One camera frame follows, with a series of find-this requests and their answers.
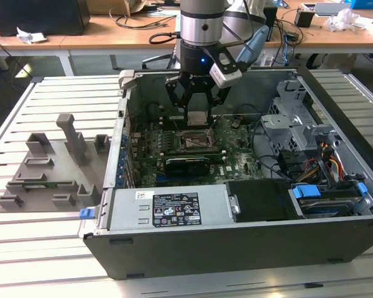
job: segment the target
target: floor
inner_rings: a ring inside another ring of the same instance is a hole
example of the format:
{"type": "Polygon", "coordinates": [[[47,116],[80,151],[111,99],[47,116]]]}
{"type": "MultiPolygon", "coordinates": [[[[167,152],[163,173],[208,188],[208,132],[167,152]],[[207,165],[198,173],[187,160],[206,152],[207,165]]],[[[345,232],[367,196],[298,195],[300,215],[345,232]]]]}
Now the floor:
{"type": "MultiPolygon", "coordinates": [[[[140,69],[141,61],[149,56],[118,56],[117,64],[121,69],[140,69]]],[[[295,60],[295,64],[304,65],[307,57],[295,60]]],[[[29,83],[29,78],[15,78],[20,72],[16,61],[19,58],[9,58],[9,69],[0,71],[0,126],[10,113],[12,107],[23,93],[29,83]]],[[[78,75],[116,75],[119,70],[112,70],[108,56],[76,56],[74,63],[78,75]]],[[[55,57],[24,57],[21,65],[29,64],[32,76],[63,76],[63,70],[58,58],[55,57]]],[[[150,68],[165,68],[167,61],[158,61],[149,64],[150,68]]],[[[352,74],[373,92],[373,60],[358,55],[352,74]]]]}

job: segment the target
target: red wire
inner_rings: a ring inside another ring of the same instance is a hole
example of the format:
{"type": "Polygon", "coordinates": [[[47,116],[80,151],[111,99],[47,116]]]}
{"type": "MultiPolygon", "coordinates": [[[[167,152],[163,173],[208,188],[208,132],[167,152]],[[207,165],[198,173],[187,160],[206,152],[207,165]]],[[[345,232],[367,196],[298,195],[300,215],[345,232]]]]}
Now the red wire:
{"type": "Polygon", "coordinates": [[[343,166],[338,161],[338,159],[334,157],[334,155],[330,155],[330,158],[334,159],[337,162],[338,168],[339,168],[338,176],[340,177],[341,181],[344,181],[344,177],[343,177],[343,166]]]}
{"type": "Polygon", "coordinates": [[[310,160],[307,161],[307,163],[305,165],[305,171],[304,172],[306,172],[308,170],[308,166],[310,165],[310,163],[312,163],[314,161],[316,161],[316,159],[314,159],[314,158],[311,158],[310,160]]]}

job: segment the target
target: metal slotted table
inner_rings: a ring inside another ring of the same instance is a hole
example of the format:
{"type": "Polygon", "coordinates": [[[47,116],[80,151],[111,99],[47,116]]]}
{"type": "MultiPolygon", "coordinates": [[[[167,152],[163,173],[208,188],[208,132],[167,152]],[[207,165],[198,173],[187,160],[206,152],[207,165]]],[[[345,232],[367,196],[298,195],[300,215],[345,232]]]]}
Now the metal slotted table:
{"type": "MultiPolygon", "coordinates": [[[[373,145],[373,95],[338,71],[314,75],[373,145]]],[[[118,91],[117,76],[30,84],[0,129],[0,194],[25,157],[31,132],[65,138],[55,124],[58,113],[73,113],[75,128],[87,139],[111,136],[118,91]]],[[[373,297],[373,248],[346,264],[113,281],[79,238],[89,224],[76,212],[0,214],[0,297],[373,297]]]]}

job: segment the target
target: paper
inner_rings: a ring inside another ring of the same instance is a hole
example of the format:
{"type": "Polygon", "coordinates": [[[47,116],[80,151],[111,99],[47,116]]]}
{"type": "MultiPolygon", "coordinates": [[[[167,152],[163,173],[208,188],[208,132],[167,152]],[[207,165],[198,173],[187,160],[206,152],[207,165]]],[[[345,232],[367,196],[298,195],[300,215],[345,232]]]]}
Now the paper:
{"type": "Polygon", "coordinates": [[[162,9],[161,11],[149,12],[149,17],[162,17],[162,16],[180,16],[181,10],[179,9],[162,9]]]}
{"type": "Polygon", "coordinates": [[[325,26],[332,32],[346,29],[354,30],[353,23],[358,17],[360,17],[360,15],[353,13],[352,9],[344,8],[342,11],[339,11],[336,16],[329,17],[325,22],[325,26]]]}
{"type": "Polygon", "coordinates": [[[18,34],[17,37],[21,42],[27,43],[28,45],[31,45],[34,42],[43,42],[44,40],[47,40],[47,38],[44,37],[43,33],[28,33],[25,31],[22,31],[20,28],[17,27],[18,34]]]}

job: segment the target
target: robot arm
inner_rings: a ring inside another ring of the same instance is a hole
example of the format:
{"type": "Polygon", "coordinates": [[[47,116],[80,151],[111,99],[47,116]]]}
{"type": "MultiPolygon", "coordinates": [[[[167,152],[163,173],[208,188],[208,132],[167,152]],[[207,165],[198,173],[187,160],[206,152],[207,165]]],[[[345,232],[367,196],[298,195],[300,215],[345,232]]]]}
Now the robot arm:
{"type": "Polygon", "coordinates": [[[183,109],[185,121],[192,94],[204,93],[210,122],[211,108],[224,103],[231,86],[257,59],[266,37],[258,30],[265,23],[264,1],[236,0],[226,11],[225,0],[181,1],[180,74],[168,78],[165,86],[173,106],[183,109]],[[248,14],[246,7],[255,14],[248,14]],[[185,90],[182,96],[175,92],[178,83],[185,90]],[[214,96],[216,85],[220,90],[214,96]]]}

